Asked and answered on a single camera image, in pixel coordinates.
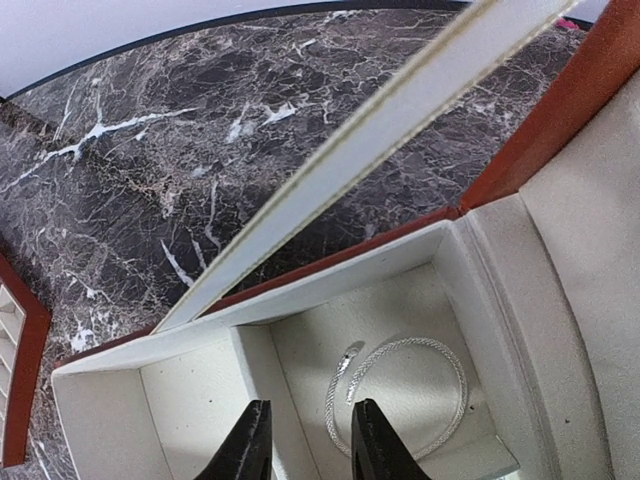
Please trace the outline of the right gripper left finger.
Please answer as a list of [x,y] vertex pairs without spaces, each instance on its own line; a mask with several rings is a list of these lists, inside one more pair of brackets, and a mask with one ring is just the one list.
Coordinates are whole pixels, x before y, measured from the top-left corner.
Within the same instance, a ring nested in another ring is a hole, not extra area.
[[271,402],[252,400],[195,480],[269,480],[271,477]]

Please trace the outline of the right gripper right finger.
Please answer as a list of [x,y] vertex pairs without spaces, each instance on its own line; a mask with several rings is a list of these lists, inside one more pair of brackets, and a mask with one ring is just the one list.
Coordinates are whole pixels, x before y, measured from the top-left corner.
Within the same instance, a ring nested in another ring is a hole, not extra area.
[[353,479],[425,480],[425,472],[373,399],[353,408],[351,452]]

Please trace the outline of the red wooden jewelry box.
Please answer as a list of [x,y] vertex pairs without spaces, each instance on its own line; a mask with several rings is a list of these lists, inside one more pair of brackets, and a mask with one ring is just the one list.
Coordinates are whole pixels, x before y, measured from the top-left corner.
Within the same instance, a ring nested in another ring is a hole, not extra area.
[[425,479],[639,475],[639,5],[611,1],[456,207],[237,284],[571,8],[464,10],[148,333],[51,377],[81,479],[194,479],[269,400],[273,479],[353,479],[373,399]]

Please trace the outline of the red jewelry tray insert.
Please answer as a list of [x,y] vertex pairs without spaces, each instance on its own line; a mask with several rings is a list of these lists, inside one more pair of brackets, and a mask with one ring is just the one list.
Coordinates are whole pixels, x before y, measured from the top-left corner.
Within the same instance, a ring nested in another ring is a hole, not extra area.
[[25,462],[32,405],[51,314],[1,259],[1,466]]

